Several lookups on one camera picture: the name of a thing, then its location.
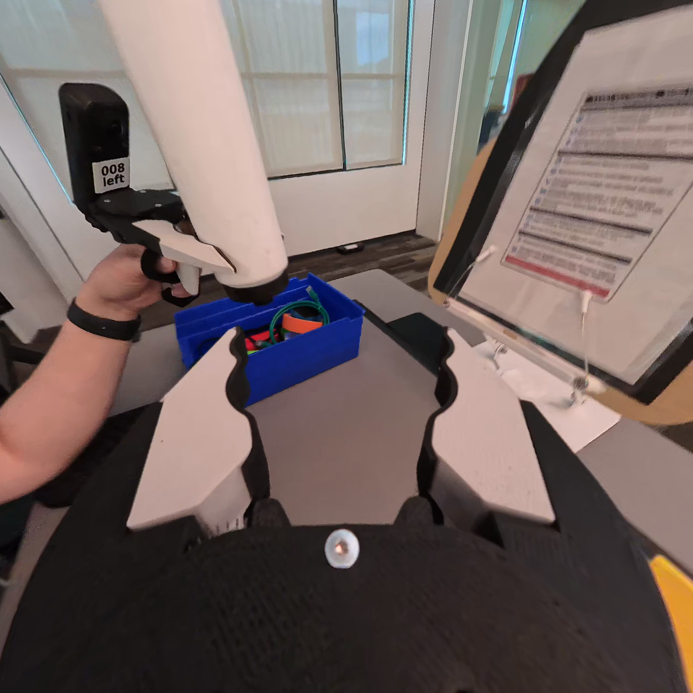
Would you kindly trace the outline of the white framed glass door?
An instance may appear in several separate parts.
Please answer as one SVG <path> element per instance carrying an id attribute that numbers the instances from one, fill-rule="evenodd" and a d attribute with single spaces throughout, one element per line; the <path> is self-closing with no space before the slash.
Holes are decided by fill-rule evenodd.
<path id="1" fill-rule="evenodd" d="M 287 254 L 417 226 L 433 1 L 221 1 Z"/>

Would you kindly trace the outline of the person's left hand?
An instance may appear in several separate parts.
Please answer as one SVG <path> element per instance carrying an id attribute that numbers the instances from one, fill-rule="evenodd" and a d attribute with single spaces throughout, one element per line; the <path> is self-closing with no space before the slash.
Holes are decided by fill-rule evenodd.
<path id="1" fill-rule="evenodd" d="M 83 311 L 117 322 L 130 322 L 161 299 L 164 286 L 141 270 L 145 248 L 119 245 L 84 282 L 75 304 Z"/>

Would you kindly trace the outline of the instruction sheet on stand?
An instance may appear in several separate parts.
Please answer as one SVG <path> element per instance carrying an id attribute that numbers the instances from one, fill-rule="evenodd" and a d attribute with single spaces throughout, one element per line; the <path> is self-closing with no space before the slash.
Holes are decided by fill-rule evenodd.
<path id="1" fill-rule="evenodd" d="M 446 231 L 429 273 L 429 290 L 434 300 L 441 302 L 462 288 L 466 280 L 463 273 L 480 254 L 521 156 L 584 34 L 689 6 L 691 1 L 582 2 L 519 94 L 498 138 L 487 146 L 488 154 L 480 152 L 483 163 L 475 162 L 470 169 L 459 196 L 462 217 L 452 221 L 452 228 Z M 593 367 L 590 374 L 607 384 L 600 399 L 609 404 L 628 399 L 651 408 L 661 401 L 672 405 L 675 396 L 692 396 L 692 321 L 636 384 L 621 383 Z"/>

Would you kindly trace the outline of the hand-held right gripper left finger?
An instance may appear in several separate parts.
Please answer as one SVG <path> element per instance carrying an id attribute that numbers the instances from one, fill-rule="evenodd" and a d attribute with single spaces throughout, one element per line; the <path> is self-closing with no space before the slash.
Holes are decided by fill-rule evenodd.
<path id="1" fill-rule="evenodd" d="M 270 473 L 250 387 L 245 334 L 228 330 L 161 400 L 127 528 L 191 517 L 206 536 L 250 525 Z"/>

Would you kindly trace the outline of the black wristband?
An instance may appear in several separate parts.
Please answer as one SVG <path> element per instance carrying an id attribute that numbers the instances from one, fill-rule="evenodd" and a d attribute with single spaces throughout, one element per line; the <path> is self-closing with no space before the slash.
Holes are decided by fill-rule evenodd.
<path id="1" fill-rule="evenodd" d="M 74 299 L 66 313 L 67 320 L 85 333 L 118 342 L 132 342 L 141 328 L 141 317 L 117 321 L 100 317 L 83 310 Z"/>

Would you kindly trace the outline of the clear-sleeved instruction sheet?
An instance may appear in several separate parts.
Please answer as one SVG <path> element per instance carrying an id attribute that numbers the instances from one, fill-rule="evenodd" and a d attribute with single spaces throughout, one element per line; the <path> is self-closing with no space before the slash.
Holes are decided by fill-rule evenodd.
<path id="1" fill-rule="evenodd" d="M 692 358 L 692 2 L 596 1 L 570 29 L 455 299 L 650 401 Z"/>

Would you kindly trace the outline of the blue plastic bin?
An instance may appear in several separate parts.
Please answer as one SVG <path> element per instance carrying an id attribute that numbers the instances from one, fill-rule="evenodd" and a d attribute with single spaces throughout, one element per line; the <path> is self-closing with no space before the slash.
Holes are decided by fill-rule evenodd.
<path id="1" fill-rule="evenodd" d="M 303 335 L 287 333 L 282 329 L 284 313 L 322 319 L 324 325 Z M 266 330 L 281 332 L 282 343 L 248 356 L 248 403 L 254 404 L 356 358 L 364 316 L 364 308 L 308 273 L 304 279 L 291 278 L 287 289 L 267 306 L 219 299 L 185 308 L 174 320 L 187 369 L 231 328 L 242 329 L 245 336 Z"/>

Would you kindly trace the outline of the white stand base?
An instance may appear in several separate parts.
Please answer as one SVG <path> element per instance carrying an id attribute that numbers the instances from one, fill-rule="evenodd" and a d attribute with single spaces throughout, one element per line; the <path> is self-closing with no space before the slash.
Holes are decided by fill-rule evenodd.
<path id="1" fill-rule="evenodd" d="M 520 400 L 533 403 L 573 453 L 613 428 L 621 416 L 593 398 L 573 400 L 567 382 L 494 340 L 473 348 Z"/>

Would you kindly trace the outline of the yellow plastic bin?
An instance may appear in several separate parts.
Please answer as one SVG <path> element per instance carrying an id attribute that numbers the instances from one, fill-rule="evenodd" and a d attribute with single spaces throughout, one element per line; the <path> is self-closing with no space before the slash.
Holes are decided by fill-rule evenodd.
<path id="1" fill-rule="evenodd" d="M 688 692 L 692 692 L 692 579 L 661 554 L 649 565 L 669 613 Z"/>

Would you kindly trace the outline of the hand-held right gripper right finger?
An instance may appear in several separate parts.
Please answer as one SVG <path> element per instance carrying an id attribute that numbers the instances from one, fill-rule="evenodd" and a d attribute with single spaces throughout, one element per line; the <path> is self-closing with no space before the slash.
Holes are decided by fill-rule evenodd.
<path id="1" fill-rule="evenodd" d="M 444 329 L 441 352 L 420 494 L 461 530 L 493 512 L 550 526 L 556 515 L 519 398 L 454 329 Z"/>

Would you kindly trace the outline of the white bottle black cap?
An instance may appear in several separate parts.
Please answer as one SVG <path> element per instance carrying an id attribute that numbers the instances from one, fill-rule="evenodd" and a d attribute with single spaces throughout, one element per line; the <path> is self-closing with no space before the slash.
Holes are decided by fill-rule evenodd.
<path id="1" fill-rule="evenodd" d="M 182 263 L 183 287 L 194 295 L 200 275 L 213 273 L 231 300 L 269 304 L 288 285 L 288 257 L 221 3 L 99 6 L 191 236 L 237 269 L 232 274 Z M 182 222 L 175 227 L 182 232 Z"/>

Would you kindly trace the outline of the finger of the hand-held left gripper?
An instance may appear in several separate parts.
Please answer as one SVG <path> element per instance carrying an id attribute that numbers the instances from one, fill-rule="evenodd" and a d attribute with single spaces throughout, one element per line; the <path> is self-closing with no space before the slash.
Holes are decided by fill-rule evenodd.
<path id="1" fill-rule="evenodd" d="M 237 269 L 218 249 L 194 236 L 184 234 L 169 221 L 142 220 L 133 226 L 157 239 L 160 255 L 164 258 L 214 271 L 237 273 Z"/>

